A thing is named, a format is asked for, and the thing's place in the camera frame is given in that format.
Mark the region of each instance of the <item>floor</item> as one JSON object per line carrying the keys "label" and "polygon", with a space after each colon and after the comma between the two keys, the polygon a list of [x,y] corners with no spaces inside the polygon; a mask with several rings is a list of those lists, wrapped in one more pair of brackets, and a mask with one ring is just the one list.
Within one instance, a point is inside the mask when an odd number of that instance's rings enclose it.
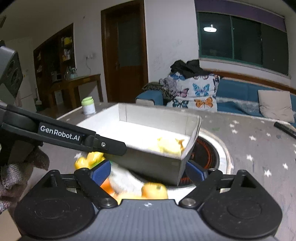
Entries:
{"label": "floor", "polygon": [[17,241],[21,236],[8,210],[0,215],[0,241]]}

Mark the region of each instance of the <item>bottle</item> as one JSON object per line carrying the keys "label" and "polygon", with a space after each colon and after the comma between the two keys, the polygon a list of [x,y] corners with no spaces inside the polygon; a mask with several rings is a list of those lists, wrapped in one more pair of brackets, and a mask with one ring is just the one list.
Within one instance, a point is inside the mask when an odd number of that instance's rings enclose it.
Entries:
{"label": "bottle", "polygon": [[81,105],[83,108],[83,114],[85,115],[90,115],[96,112],[92,96],[84,98],[81,102]]}

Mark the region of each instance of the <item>glove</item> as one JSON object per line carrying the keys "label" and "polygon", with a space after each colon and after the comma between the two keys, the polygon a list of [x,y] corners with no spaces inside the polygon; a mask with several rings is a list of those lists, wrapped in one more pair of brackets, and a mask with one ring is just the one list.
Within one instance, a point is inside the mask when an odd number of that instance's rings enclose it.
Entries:
{"label": "glove", "polygon": [[48,156],[38,146],[34,147],[26,142],[16,141],[8,165],[0,167],[0,213],[16,206],[34,167],[48,170]]}

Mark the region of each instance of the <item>green jar lid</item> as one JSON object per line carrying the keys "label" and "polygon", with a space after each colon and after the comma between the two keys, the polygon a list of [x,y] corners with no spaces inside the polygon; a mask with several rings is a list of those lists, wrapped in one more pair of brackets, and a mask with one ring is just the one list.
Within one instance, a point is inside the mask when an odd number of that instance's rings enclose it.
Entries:
{"label": "green jar lid", "polygon": [[94,100],[93,100],[92,96],[86,97],[86,98],[84,98],[84,99],[81,101],[81,104],[82,104],[83,106],[91,105],[91,104],[93,104],[93,103],[94,103]]}

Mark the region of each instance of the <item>sofa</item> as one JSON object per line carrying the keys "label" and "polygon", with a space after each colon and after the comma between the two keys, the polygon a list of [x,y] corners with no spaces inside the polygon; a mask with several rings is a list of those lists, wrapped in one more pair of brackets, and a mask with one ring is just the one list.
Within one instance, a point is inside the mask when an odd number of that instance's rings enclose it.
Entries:
{"label": "sofa", "polygon": [[[263,117],[259,110],[258,90],[278,90],[272,87],[229,78],[221,78],[216,92],[217,111]],[[151,100],[155,105],[160,101],[161,91],[147,91],[140,94],[136,101]],[[296,119],[296,95],[290,94],[292,110]]]}

